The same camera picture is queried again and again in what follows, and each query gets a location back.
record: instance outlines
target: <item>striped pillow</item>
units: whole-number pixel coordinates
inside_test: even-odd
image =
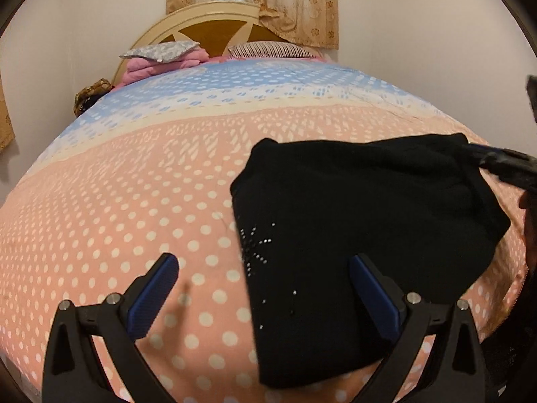
[[[247,42],[246,44],[230,47],[229,53],[233,59],[249,57],[298,57],[316,59],[319,57],[298,45],[277,41]]]

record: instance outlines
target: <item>pink polka dot fabric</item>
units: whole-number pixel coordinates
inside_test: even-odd
[[[101,302],[171,252],[181,266],[179,280],[137,344],[176,401],[350,402],[376,365],[300,389],[259,383],[230,183],[264,137],[369,142],[462,131],[483,141],[449,117],[350,103],[170,116],[103,136],[26,176],[10,194],[0,211],[0,349],[40,388],[58,303]],[[506,318],[526,275],[520,193],[485,178],[513,223],[492,265],[465,295],[482,338]],[[97,346],[114,389],[129,400],[103,344]],[[431,346],[427,338],[399,397],[417,382]]]

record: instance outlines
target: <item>mattress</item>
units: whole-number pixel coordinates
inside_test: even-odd
[[[485,143],[420,98],[319,61],[202,65],[108,94],[43,152],[0,210],[0,351],[39,390],[58,303],[101,302],[171,252],[178,282],[137,344],[177,401],[349,402],[376,365],[300,389],[259,383],[229,186],[264,137],[370,142],[457,132]],[[482,339],[507,317],[527,272],[520,192],[483,175],[512,225],[465,294]],[[399,397],[414,387],[432,341]],[[130,400],[102,341],[97,349]]]

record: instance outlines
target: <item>blue gripper pad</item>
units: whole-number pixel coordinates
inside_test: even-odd
[[[138,277],[127,289],[124,323],[131,340],[145,338],[178,276],[177,258],[163,253],[147,274]]]
[[[349,275],[380,336],[395,343],[406,319],[403,291],[365,255],[351,257]]]

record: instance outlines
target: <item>hand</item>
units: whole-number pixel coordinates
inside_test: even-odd
[[[537,266],[537,194],[525,192],[520,197],[518,207],[526,210],[524,219],[524,241],[526,243],[526,264],[533,275]]]

